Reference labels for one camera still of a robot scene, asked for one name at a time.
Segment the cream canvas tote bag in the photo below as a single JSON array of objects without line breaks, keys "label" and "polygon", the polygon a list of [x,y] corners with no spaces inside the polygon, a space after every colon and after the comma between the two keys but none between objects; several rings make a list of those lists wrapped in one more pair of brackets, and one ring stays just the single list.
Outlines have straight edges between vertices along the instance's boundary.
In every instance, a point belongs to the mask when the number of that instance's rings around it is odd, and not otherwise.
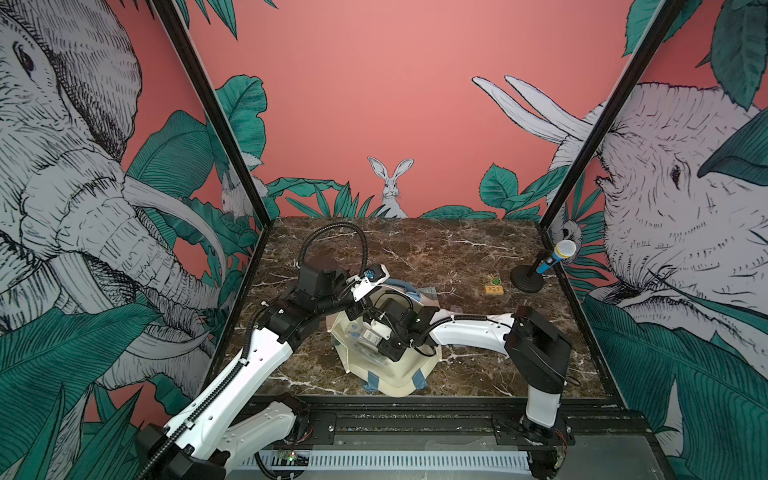
[{"label": "cream canvas tote bag", "polygon": [[359,377],[365,389],[405,397],[426,388],[427,377],[442,359],[439,346],[412,347],[426,329],[420,310],[438,306],[434,288],[388,280],[364,299],[357,318],[344,311],[329,316],[327,331],[344,370]]}]

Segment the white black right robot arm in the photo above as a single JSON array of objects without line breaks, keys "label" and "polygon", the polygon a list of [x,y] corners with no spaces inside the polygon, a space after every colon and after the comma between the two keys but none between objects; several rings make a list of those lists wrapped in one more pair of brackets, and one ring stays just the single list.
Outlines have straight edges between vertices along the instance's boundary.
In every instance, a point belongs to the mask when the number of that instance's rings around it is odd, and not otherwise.
[{"label": "white black right robot arm", "polygon": [[515,365],[527,383],[523,430],[551,436],[556,422],[572,352],[572,343],[552,322],[530,306],[513,313],[479,315],[433,306],[403,305],[390,298],[362,314],[364,324],[379,337],[379,353],[395,361],[406,351],[425,345],[459,345],[493,351]]}]

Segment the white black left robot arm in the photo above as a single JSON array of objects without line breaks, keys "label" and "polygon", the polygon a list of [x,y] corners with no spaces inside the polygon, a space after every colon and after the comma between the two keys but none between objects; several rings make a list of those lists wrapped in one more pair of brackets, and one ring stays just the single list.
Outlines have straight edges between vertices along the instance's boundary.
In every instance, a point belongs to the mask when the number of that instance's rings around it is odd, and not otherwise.
[{"label": "white black left robot arm", "polygon": [[223,479],[258,450],[287,437],[302,407],[275,400],[266,411],[234,421],[264,381],[327,316],[369,292],[365,272],[302,263],[297,283],[263,302],[247,324],[243,346],[218,376],[164,426],[136,438],[141,479]]}]

